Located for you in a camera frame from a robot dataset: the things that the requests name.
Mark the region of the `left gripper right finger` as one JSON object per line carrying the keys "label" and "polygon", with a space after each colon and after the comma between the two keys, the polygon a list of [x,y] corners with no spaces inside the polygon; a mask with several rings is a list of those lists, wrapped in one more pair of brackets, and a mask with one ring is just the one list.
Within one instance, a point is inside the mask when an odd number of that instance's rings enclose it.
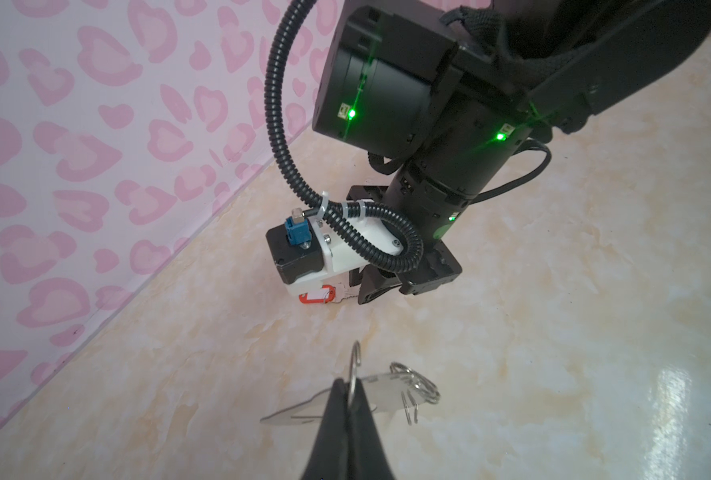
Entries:
{"label": "left gripper right finger", "polygon": [[353,400],[348,404],[348,478],[395,479],[361,380],[355,382]]}

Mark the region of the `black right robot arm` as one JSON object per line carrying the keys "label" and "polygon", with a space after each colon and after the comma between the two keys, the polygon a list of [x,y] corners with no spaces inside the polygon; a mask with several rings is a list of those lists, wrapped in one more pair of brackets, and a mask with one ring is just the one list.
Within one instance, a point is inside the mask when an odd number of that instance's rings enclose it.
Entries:
{"label": "black right robot arm", "polygon": [[359,302],[417,295],[461,265],[443,236],[501,195],[505,162],[545,150],[681,65],[711,33],[711,1],[494,1],[441,11],[421,1],[348,1],[315,108],[315,132],[367,151],[387,187],[355,186],[423,239],[407,273],[352,269]]}

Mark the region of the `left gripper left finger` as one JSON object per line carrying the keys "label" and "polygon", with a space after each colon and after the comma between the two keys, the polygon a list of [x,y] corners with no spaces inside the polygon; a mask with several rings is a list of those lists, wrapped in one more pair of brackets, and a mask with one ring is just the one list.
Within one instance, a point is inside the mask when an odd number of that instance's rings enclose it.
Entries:
{"label": "left gripper left finger", "polygon": [[349,478],[349,404],[343,379],[332,386],[303,480]]}

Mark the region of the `red tagged key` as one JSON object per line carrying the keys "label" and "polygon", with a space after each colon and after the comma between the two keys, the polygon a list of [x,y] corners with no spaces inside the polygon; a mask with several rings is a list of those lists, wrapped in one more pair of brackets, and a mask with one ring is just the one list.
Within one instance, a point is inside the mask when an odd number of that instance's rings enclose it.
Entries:
{"label": "red tagged key", "polygon": [[304,293],[299,296],[301,304],[330,304],[341,303],[345,300],[357,298],[359,296],[359,288],[350,287],[345,284],[326,284],[321,288],[312,292]]}

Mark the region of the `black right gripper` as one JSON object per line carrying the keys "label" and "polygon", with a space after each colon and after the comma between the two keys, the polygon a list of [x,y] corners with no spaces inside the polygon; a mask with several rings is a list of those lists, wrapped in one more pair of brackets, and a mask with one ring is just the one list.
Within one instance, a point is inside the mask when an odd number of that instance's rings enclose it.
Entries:
{"label": "black right gripper", "polygon": [[349,286],[357,289],[357,302],[367,304],[397,289],[403,295],[419,295],[455,281],[463,267],[443,243],[443,236],[453,226],[451,216],[459,211],[447,203],[443,192],[429,186],[353,186],[349,200],[371,199],[389,204],[413,222],[423,237],[425,251],[419,265],[405,273],[391,273],[373,265],[349,272]]}

